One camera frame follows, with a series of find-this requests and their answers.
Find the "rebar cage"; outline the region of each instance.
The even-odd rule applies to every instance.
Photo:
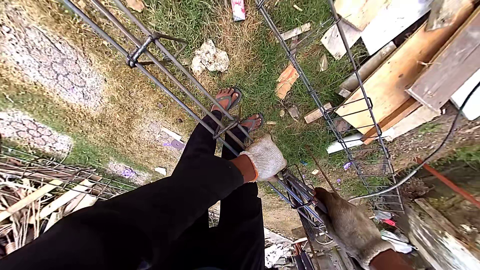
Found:
[[[97,24],[95,24],[85,13],[83,13],[79,8],[77,8],[70,0],[63,0],[66,6],[68,6],[72,11],[74,11],[78,16],[80,16],[87,24],[89,24],[104,40],[108,41],[111,45],[113,45],[121,54],[125,56],[125,61],[126,64],[129,65],[130,67],[138,68],[140,71],[142,71],[148,78],[150,78],[160,89],[162,89],[165,93],[167,93],[174,101],[176,101],[182,108],[184,108],[196,121],[199,122],[202,126],[204,126],[213,136],[213,138],[219,140],[222,144],[224,144],[228,149],[230,149],[234,154],[238,155],[238,152],[236,152],[225,140],[223,140],[220,137],[220,134],[222,133],[227,133],[229,136],[231,136],[242,148],[245,148],[244,144],[235,136],[232,134],[230,129],[234,128],[239,124],[238,120],[235,119],[232,115],[230,115],[226,110],[222,108],[222,106],[219,105],[219,103],[215,100],[215,98],[208,93],[208,91],[205,90],[205,88],[194,78],[192,74],[190,74],[187,69],[182,66],[179,61],[177,60],[177,56],[179,53],[185,48],[187,42],[179,39],[179,38],[174,38],[174,37],[169,37],[163,34],[159,33],[152,33],[150,30],[148,30],[133,14],[130,12],[130,10],[121,2],[121,0],[113,0],[117,7],[125,13],[125,15],[134,23],[136,24],[140,30],[146,35],[144,38],[144,42],[141,42],[137,37],[135,37],[131,32],[127,30],[127,28],[102,4],[100,3],[99,0],[90,0],[91,3],[102,13],[104,14],[131,42],[134,43],[136,46],[136,50],[132,53],[129,53],[126,51],[121,45],[119,45],[112,37],[110,37],[103,29],[101,29]],[[369,194],[375,193],[377,191],[380,191],[382,189],[385,189],[391,185],[394,185],[396,183],[395,179],[395,170],[392,166],[392,163],[390,161],[390,155],[388,153],[387,148],[384,145],[384,141],[382,140],[382,131],[381,128],[379,127],[378,123],[375,121],[375,117],[373,115],[372,107],[373,104],[371,100],[367,97],[365,89],[363,87],[362,80],[360,78],[360,75],[358,73],[357,69],[357,64],[355,63],[355,60],[353,58],[352,52],[347,44],[347,40],[345,38],[345,33],[341,27],[341,25],[338,24],[340,21],[340,18],[338,17],[335,7],[333,5],[333,0],[326,0],[330,6],[332,17],[325,22],[323,22],[320,27],[318,27],[317,31],[312,30],[309,34],[307,34],[302,40],[298,42],[298,44],[292,48],[289,48],[283,38],[281,37],[277,27],[273,23],[272,19],[270,18],[269,14],[266,11],[265,8],[265,0],[256,0],[256,5],[257,9],[260,12],[260,14],[263,16],[264,20],[266,21],[267,25],[271,28],[273,31],[273,34],[277,38],[280,46],[285,50],[287,58],[291,61],[297,72],[299,73],[300,79],[302,82],[305,84],[307,87],[308,94],[311,95],[313,101],[317,105],[317,107],[320,109],[320,111],[323,113],[323,116],[326,120],[326,123],[331,130],[331,132],[335,135],[336,140],[341,144],[347,159],[349,162],[351,162],[353,168],[356,170],[358,176],[364,183],[364,185],[367,188],[367,191]],[[371,116],[372,119],[372,124],[367,125],[374,127],[376,130],[376,134],[373,136],[375,138],[378,138],[378,146],[370,147],[370,148],[362,148],[362,149],[357,149],[357,150],[351,150],[348,148],[347,143],[351,142],[348,140],[344,139],[344,134],[348,131],[343,131],[339,132],[336,128],[335,125],[333,124],[333,120],[336,118],[341,118],[346,115],[337,115],[335,113],[335,110],[338,107],[334,107],[331,109],[326,109],[322,102],[320,101],[320,98],[317,94],[317,90],[315,90],[308,78],[306,77],[305,73],[303,72],[302,68],[300,67],[299,63],[297,62],[295,55],[292,53],[292,50],[298,50],[300,49],[300,46],[305,46],[305,44],[309,43],[309,40],[315,39],[318,36],[323,35],[323,29],[327,29],[333,25],[336,25],[338,27],[338,31],[340,33],[340,36],[342,38],[342,41],[345,45],[345,48],[347,50],[347,55],[348,58],[351,62],[352,69],[353,69],[353,74],[356,75],[359,85],[360,85],[360,91],[362,92],[363,97],[353,101],[353,102],[365,102],[366,103],[366,109],[360,110],[358,112],[354,112],[351,114],[355,113],[362,113],[362,112],[368,112]],[[169,50],[162,44],[161,39],[168,39],[168,40],[173,40],[177,41],[179,43],[182,43],[183,46],[182,48],[175,54],[172,54],[169,52]],[[161,53],[163,54],[164,57],[166,57],[166,60],[159,60],[157,59],[152,53],[149,52],[148,46],[154,43]],[[146,57],[150,59],[148,62],[138,62],[138,59],[140,56],[144,54]],[[230,121],[228,124],[224,125],[220,120],[218,120],[215,116],[213,116],[208,110],[189,90],[188,88],[183,85],[173,74],[170,72],[165,66],[164,63],[166,61],[171,61],[178,69],[180,69],[188,79],[190,79],[193,84],[204,94],[206,95],[215,105],[217,105],[222,113],[228,118]],[[185,105],[181,100],[179,100],[170,90],[168,90],[154,75],[152,75],[146,68],[146,65],[154,64],[156,65],[171,81],[173,81],[174,84],[176,84],[206,115],[210,116],[218,125],[219,129],[213,130],[211,127],[209,127],[202,119],[195,114],[187,105]],[[252,138],[248,135],[246,131],[241,129],[249,138],[252,140]],[[375,152],[375,158],[374,159],[358,159],[358,156],[361,156],[359,153],[362,152]],[[317,239],[317,236],[319,235],[327,235],[324,231],[324,226],[323,222],[314,210],[314,207],[320,207],[321,209],[324,209],[322,205],[319,205],[318,202],[316,202],[313,199],[313,190],[308,187],[303,181],[300,181],[298,178],[296,178],[288,169],[285,169],[281,173],[281,179],[278,181],[279,185],[284,189],[287,195],[284,195],[282,191],[278,190],[273,186],[271,183],[268,183],[272,189],[274,189],[282,199],[284,199],[287,203],[289,203],[294,209],[296,209],[300,215],[300,218],[302,220],[302,223],[307,231],[307,234],[310,239],[315,238]],[[369,179],[375,179],[378,177],[382,178],[388,178],[387,184],[384,185],[372,185],[370,184]],[[372,203],[374,206],[378,209],[388,209],[390,211],[398,211],[398,212],[403,212],[403,205],[401,201],[401,197],[399,195],[398,189],[395,188],[392,191],[389,191],[383,195],[376,196],[372,198]]]

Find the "wood scrap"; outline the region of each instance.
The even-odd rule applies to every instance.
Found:
[[[300,115],[300,112],[299,112],[299,109],[297,108],[297,105],[293,105],[292,107],[290,107],[288,109],[288,113],[290,114],[290,116],[293,119],[297,118]]]
[[[440,116],[440,114],[440,110],[433,111],[426,106],[420,106],[407,117],[393,125],[389,129],[391,130],[391,135],[385,137],[385,140],[393,141],[395,138],[409,132],[410,130],[431,121],[435,117]]]
[[[461,7],[458,0],[433,0],[426,30],[452,25]]]
[[[373,55],[430,10],[432,0],[392,0],[362,31],[361,38]]]
[[[82,192],[89,189],[89,187],[93,186],[93,184],[94,184],[93,182],[88,180],[81,181],[78,185],[73,187],[71,190],[65,192],[60,197],[58,197],[57,199],[49,203],[47,206],[43,207],[43,209],[39,213],[39,217],[41,219],[46,218],[53,211],[57,210],[61,206],[71,201],[73,198],[80,195]]]
[[[460,108],[465,102],[465,99],[473,90],[473,88],[480,82],[480,69],[478,69],[450,98],[453,104],[457,108]],[[480,116],[480,90],[476,90],[472,94],[465,107],[462,110],[462,114],[470,121],[477,119]]]
[[[27,195],[25,198],[19,200],[12,206],[8,207],[7,210],[0,212],[0,221],[3,221],[4,219],[8,218],[12,214],[16,213],[20,209],[30,205],[34,201],[40,199],[43,195],[47,194],[48,192],[52,191],[55,189],[57,186],[63,184],[63,181],[54,179],[50,181],[48,184],[45,186],[37,189],[36,191],[30,193]]]
[[[363,86],[367,97],[372,101],[372,112],[377,122],[380,123],[409,100],[410,95],[404,89],[416,80],[424,68],[419,62],[429,62],[438,49],[466,20],[472,9],[471,4],[466,5],[453,25],[435,31],[425,32],[426,24],[423,24],[367,78]],[[344,104],[348,104],[339,107],[336,113],[344,116],[346,121],[365,134],[370,130],[369,125],[372,125],[373,121],[370,112],[366,110],[367,104],[363,98],[362,91],[355,90],[345,100]],[[393,126],[400,120],[401,118],[394,117],[393,122],[389,122],[389,125]]]
[[[95,202],[98,200],[97,197],[92,196],[90,194],[86,194],[85,197],[80,201],[80,203],[75,207],[73,212],[78,211],[80,209],[83,209],[85,207],[89,207],[95,204]]]
[[[353,44],[359,40],[361,31],[355,29],[343,20],[340,20],[338,25],[343,29],[343,32],[345,32],[348,47],[351,48]],[[322,44],[336,60],[339,60],[347,53],[347,49],[345,49],[345,46],[343,45],[342,37],[340,36],[336,24],[332,25],[325,32],[322,37]]]
[[[393,41],[390,41],[385,47],[383,47],[380,51],[376,52],[375,55],[370,57],[368,61],[366,61],[360,68],[359,68],[359,75],[362,81],[365,81],[368,76],[370,76],[384,61],[387,59],[392,52],[396,49],[395,44]],[[348,98],[348,96],[355,91],[360,86],[359,81],[355,73],[350,75],[335,91],[337,94],[343,96],[344,98]]]
[[[326,71],[327,69],[328,69],[327,55],[323,54],[322,58],[320,59],[320,72]]]
[[[400,105],[400,107],[398,107],[390,115],[388,115],[387,117],[383,118],[380,122],[378,122],[378,126],[382,131],[385,131],[391,128],[392,126],[394,126],[400,120],[407,117],[410,113],[412,113],[414,110],[416,110],[420,106],[421,104],[418,101],[410,97],[409,99],[407,99],[407,101],[405,101],[402,105]],[[364,144],[369,144],[373,140],[375,140],[377,136],[378,136],[377,129],[375,126],[372,126],[367,131],[367,133],[363,135],[362,141],[364,142]]]
[[[389,3],[390,0],[336,0],[335,9],[347,23],[363,31],[384,5]]]
[[[293,67],[292,64],[288,65],[288,67],[280,74],[278,79],[276,80],[278,84],[276,85],[275,93],[279,99],[284,99],[287,93],[292,88],[293,83],[298,79],[299,73]]]
[[[330,102],[328,102],[324,105],[324,108],[326,110],[331,109],[332,104],[330,104]],[[305,119],[305,122],[307,122],[307,124],[309,124],[309,123],[319,119],[323,115],[324,114],[320,111],[320,108],[316,108],[316,109],[313,109],[310,112],[308,112],[303,118]]]
[[[441,108],[480,68],[479,13],[480,8],[477,8],[431,61],[433,64],[407,89],[407,92],[423,105],[434,110]]]
[[[292,37],[296,37],[300,35],[301,33],[310,31],[310,28],[312,27],[311,23],[306,23],[304,25],[301,25],[299,27],[293,28],[292,30],[286,31],[282,34],[280,34],[283,38],[283,40],[290,39]]]

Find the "wrist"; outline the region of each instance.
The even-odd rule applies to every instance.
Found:
[[[257,178],[258,173],[255,170],[255,166],[247,155],[239,155],[230,161],[243,175],[244,183],[251,182]]]

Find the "white knit glove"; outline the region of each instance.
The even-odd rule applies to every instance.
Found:
[[[287,160],[283,158],[282,152],[268,133],[254,140],[240,154],[250,158],[255,168],[254,181],[272,177],[287,166]]]

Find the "purple flower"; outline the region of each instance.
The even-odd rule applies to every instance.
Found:
[[[351,165],[352,165],[352,162],[347,162],[347,163],[343,164],[343,169],[348,170]]]

